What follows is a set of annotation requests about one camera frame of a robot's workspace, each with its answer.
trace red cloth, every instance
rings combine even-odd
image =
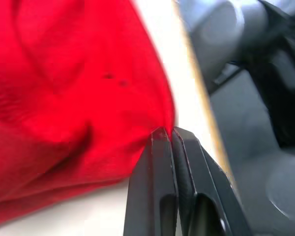
[[[0,0],[0,223],[129,176],[173,122],[128,0]]]

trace red fabric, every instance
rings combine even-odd
[[[128,0],[0,0],[0,223],[129,176],[173,122]]]

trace white table surface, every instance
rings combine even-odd
[[[205,108],[188,68],[171,0],[135,0],[170,80],[176,124],[192,131],[214,158]],[[128,181],[59,203],[0,226],[0,236],[122,236]]]

